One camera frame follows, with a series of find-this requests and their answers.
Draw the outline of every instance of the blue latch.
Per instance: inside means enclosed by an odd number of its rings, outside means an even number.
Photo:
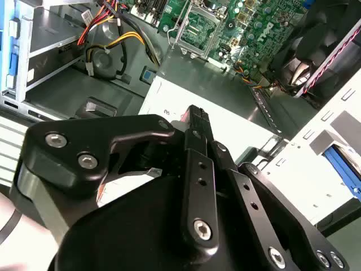
[[[333,168],[341,176],[344,184],[349,188],[351,193],[361,201],[361,179],[355,169],[351,169],[349,164],[344,161],[336,147],[332,146],[324,152],[324,156],[332,164]]]
[[[11,54],[10,58],[10,67],[9,67],[9,75],[15,76],[17,73],[17,60],[19,56],[16,54]]]
[[[303,6],[309,10],[314,2],[315,2],[315,0],[305,0],[303,3]]]

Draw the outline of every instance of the white label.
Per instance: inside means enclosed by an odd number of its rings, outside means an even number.
[[[28,82],[32,81],[34,79],[34,69],[31,69],[30,71],[28,71]]]
[[[86,26],[88,27],[91,23],[91,21],[93,20],[93,15],[91,14],[90,10],[86,10],[81,14],[81,17],[84,20],[84,23],[86,24]]]

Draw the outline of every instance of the connector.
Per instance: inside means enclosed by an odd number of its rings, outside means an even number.
[[[85,68],[88,71],[89,76],[94,76],[94,66],[92,62],[86,62]]]

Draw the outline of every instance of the silver screw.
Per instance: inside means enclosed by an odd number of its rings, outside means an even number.
[[[79,156],[78,163],[82,168],[93,169],[98,165],[97,159],[90,154],[83,154]]]
[[[286,268],[286,263],[282,257],[282,254],[277,249],[275,249],[274,247],[270,247],[268,249],[268,254],[279,269]]]
[[[327,258],[325,257],[325,255],[323,255],[321,252],[317,252],[317,257],[318,259],[320,260],[320,262],[326,267],[326,268],[329,268],[330,267],[330,263],[329,261],[327,260]]]
[[[201,135],[198,133],[198,131],[193,131],[193,134],[195,135],[196,138],[201,138]]]
[[[331,257],[335,261],[335,263],[338,265],[338,267],[340,267],[340,268],[345,267],[344,263],[341,261],[341,259],[334,252],[331,252]]]
[[[221,151],[227,151],[226,147],[222,143],[217,142],[217,146]]]
[[[209,240],[210,236],[212,234],[212,231],[210,230],[210,227],[208,226],[208,224],[206,222],[204,222],[203,220],[196,220],[194,221],[194,230],[196,231],[197,235],[202,239],[202,240]]]
[[[162,126],[164,129],[169,129],[168,124],[164,121],[160,120],[158,121],[159,125]]]
[[[68,143],[67,139],[61,134],[48,134],[45,136],[45,141],[54,148],[62,148]]]

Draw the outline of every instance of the red wire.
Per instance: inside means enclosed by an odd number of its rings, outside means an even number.
[[[107,10],[103,15],[98,16],[98,17],[95,17],[95,18],[93,19],[93,21],[89,24],[88,27],[89,27],[89,28],[90,28],[90,27],[93,27],[94,24],[100,22],[102,19],[104,19],[104,18],[105,18],[106,16],[108,16],[109,14],[110,14],[110,10]],[[85,35],[84,35],[83,38],[81,39],[79,45],[82,45],[84,42],[85,42]]]
[[[337,52],[331,57],[331,59],[329,60],[329,62],[322,68],[322,70],[319,72],[319,74],[312,80],[312,83],[305,88],[305,90],[303,91],[304,94],[307,93],[307,91],[309,91],[314,85],[315,83],[318,81],[318,79],[321,78],[321,76],[323,75],[323,73],[328,69],[328,67],[334,62],[334,60],[342,53],[342,51],[347,47],[347,45],[354,40],[354,38],[357,36],[357,34],[361,31],[361,27],[359,27],[353,34],[351,37],[349,37],[349,39],[342,45],[341,48],[339,48],[337,50]]]

